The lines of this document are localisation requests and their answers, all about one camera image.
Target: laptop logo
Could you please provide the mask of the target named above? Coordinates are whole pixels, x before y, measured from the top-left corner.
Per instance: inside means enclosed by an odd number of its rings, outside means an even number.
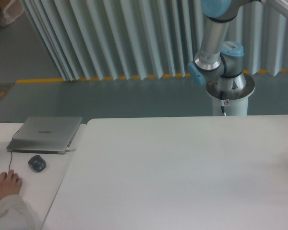
[[[38,133],[52,133],[52,131],[39,131]]]

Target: blue joint cap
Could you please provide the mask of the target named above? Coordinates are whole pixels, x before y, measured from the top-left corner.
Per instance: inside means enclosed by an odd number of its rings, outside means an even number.
[[[223,15],[229,8],[231,0],[201,0],[202,10],[210,18]]]
[[[198,85],[206,84],[205,79],[203,78],[202,74],[200,73],[200,71],[195,66],[194,62],[190,62],[188,64],[188,71],[189,71],[193,81],[195,81],[196,84],[198,84]]]
[[[243,46],[234,41],[225,41],[221,53],[232,57],[242,57],[244,55]]]

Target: silver laptop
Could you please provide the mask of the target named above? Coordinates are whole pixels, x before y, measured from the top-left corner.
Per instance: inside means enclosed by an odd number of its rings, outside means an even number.
[[[82,117],[29,117],[6,148],[12,152],[65,154]]]

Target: black device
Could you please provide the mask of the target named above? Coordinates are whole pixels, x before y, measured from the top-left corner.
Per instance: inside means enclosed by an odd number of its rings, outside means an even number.
[[[40,156],[40,155],[35,155],[33,156],[29,161],[28,164],[31,169],[33,169],[36,172],[40,172],[44,170],[46,167],[46,162],[45,160]]]

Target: mouse cable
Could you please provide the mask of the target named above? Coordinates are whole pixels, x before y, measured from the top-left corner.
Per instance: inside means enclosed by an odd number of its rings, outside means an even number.
[[[11,121],[0,121],[0,123],[12,123]]]
[[[9,170],[10,170],[10,167],[11,167],[11,162],[12,162],[12,159],[13,159],[13,154],[12,154],[12,151],[10,152],[11,153],[11,160],[10,160],[10,164],[9,164]]]

